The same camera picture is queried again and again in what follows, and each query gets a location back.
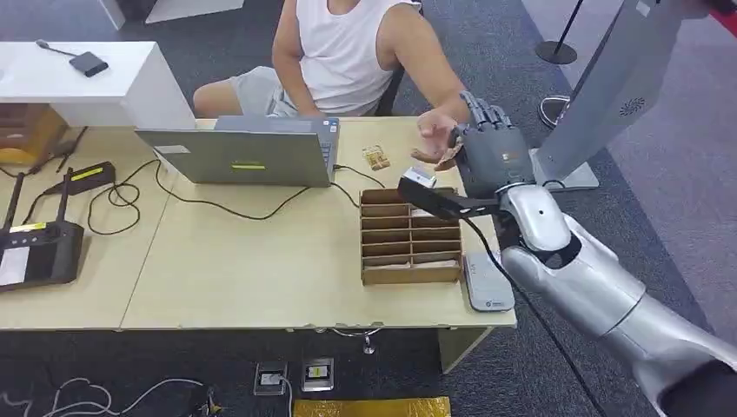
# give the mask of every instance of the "man's leg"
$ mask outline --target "man's leg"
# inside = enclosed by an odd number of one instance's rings
[[[230,80],[205,84],[192,97],[197,117],[239,116],[243,114],[236,90]]]
[[[195,91],[193,102],[199,117],[267,116],[273,112],[277,93],[281,90],[274,69],[256,67],[240,76],[200,87]]]

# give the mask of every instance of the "gray floor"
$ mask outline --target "gray floor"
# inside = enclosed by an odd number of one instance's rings
[[[268,64],[280,8],[278,2],[247,0],[242,10],[149,26],[127,23],[114,32],[100,20],[104,16],[95,9],[94,0],[51,5],[40,0],[23,5],[0,0],[0,9],[6,10],[4,6],[11,3],[14,9],[9,21],[5,22],[8,15],[0,15],[0,40],[156,40],[187,96],[202,83]],[[482,0],[424,3],[428,20],[467,86],[512,115],[530,144],[542,141],[547,130],[537,121],[536,105],[547,94],[569,90],[570,84],[557,67],[534,55],[533,48],[542,36],[528,14],[527,0],[525,4],[500,0],[493,8]],[[95,23],[61,18],[81,14]],[[418,114],[428,105],[405,80],[395,107],[401,113]],[[654,228],[645,203],[627,182],[633,181],[623,176],[618,162],[602,151],[591,161],[601,188],[559,196],[559,203],[617,252],[653,296],[712,330]],[[533,299],[549,317],[608,416],[654,415],[606,352]],[[439,374],[432,330],[382,332],[377,337],[376,356],[363,355],[355,341],[311,332],[0,334],[0,389],[9,389],[16,397],[33,394],[40,401],[39,408],[46,410],[52,387],[71,376],[89,375],[113,388],[120,407],[164,376],[189,376],[218,386],[222,402],[229,407],[226,416],[284,415],[284,399],[257,400],[249,395],[254,361],[281,358],[297,363],[303,357],[332,355],[340,367],[338,389],[320,398],[443,394],[451,398],[455,416],[594,415],[540,323],[522,304],[518,316],[518,329],[492,334],[446,377]],[[176,415],[183,400],[181,392],[166,388],[130,415]],[[72,394],[83,395],[78,390]],[[0,408],[0,415],[13,414]]]
[[[557,38],[576,0],[523,0]],[[587,0],[568,35],[575,84],[620,2]],[[712,17],[684,22],[654,109],[609,151],[716,333],[737,343],[737,39]]]

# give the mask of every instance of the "gray shorts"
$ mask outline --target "gray shorts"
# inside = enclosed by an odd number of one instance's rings
[[[269,67],[256,67],[251,71],[232,76],[230,85],[238,97],[241,111],[244,115],[259,115],[273,117],[297,117],[299,112],[289,100],[284,91],[276,71]],[[366,113],[372,116],[378,103]],[[331,116],[356,116],[355,114],[330,114]]]

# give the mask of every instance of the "man's arm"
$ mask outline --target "man's arm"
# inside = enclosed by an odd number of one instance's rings
[[[279,27],[276,29],[274,44],[271,47],[271,61],[279,81],[282,82],[284,90],[300,115],[320,115],[321,112],[315,106],[315,100],[302,76],[300,59],[303,55],[297,22],[297,1],[284,0]]]
[[[381,36],[435,112],[457,122],[468,120],[468,107],[459,96],[466,88],[450,68],[432,26],[414,7],[401,3],[389,9]]]

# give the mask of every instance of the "desk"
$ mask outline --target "desk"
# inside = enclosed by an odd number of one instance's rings
[[[413,117],[342,119],[337,161],[393,188],[420,140]],[[392,166],[371,172],[362,149],[377,143]],[[347,170],[335,181],[355,199],[376,187]],[[438,183],[462,188],[457,170]],[[198,186],[184,177],[173,189],[252,215],[297,190]],[[489,218],[477,222],[493,236]],[[483,250],[462,226],[464,248]],[[448,371],[490,328],[515,325],[514,311],[475,312],[460,283],[364,287],[359,241],[358,210],[336,188],[311,189],[263,222],[169,199],[122,328],[465,328],[440,333]]]
[[[69,126],[193,129],[195,118],[155,42],[54,42],[110,65],[86,77],[33,42],[0,43],[0,103],[50,103]]]
[[[66,166],[81,169],[107,160],[116,166],[119,178],[128,175],[152,159],[150,148],[131,136],[130,129],[90,129]],[[25,178],[14,224],[20,224],[36,195],[63,179],[63,172],[55,172],[57,165],[58,161],[53,161],[40,173]],[[132,181],[144,197],[138,203],[143,212],[138,225],[124,234],[113,236],[94,235],[85,230],[83,256],[76,281],[0,294],[0,329],[120,328],[167,199],[167,195],[151,181],[154,169],[144,169]],[[164,184],[170,185],[173,177],[164,177]],[[0,174],[0,217],[3,220],[14,183],[15,180]],[[100,190],[71,196],[67,220],[87,228],[87,207],[98,192]],[[106,197],[102,196],[95,204],[92,221],[96,228],[116,230],[135,219],[132,209],[114,208],[104,200]],[[37,221],[55,219],[58,203],[58,195],[42,199],[33,218]]]
[[[202,127],[211,128],[212,122]],[[413,117],[342,119],[338,163],[396,187],[415,164],[420,143]],[[372,172],[362,149],[381,144],[392,166]],[[129,129],[90,129],[70,164],[76,168],[111,160],[123,178],[151,158]],[[29,177],[18,213],[56,182],[53,164]],[[311,189],[264,222],[240,220],[217,208],[167,198],[148,168],[134,178],[141,188],[141,222],[114,236],[89,236],[80,278],[58,287],[0,294],[5,329],[311,329],[438,328],[442,369],[449,372],[488,333],[513,327],[514,311],[482,314],[468,304],[463,283],[364,287],[360,271],[359,212],[339,189]],[[296,189],[195,185],[162,173],[164,185],[188,198],[219,202],[247,214],[269,212]],[[335,181],[354,198],[375,188],[344,170]],[[439,174],[439,185],[461,189],[456,170]],[[12,180],[0,176],[0,199]],[[86,225],[92,195],[70,198],[68,218]],[[124,208],[98,202],[99,228],[120,228],[133,218]],[[56,210],[51,197],[37,219]],[[476,220],[493,236],[490,219]],[[483,250],[462,224],[465,250]]]

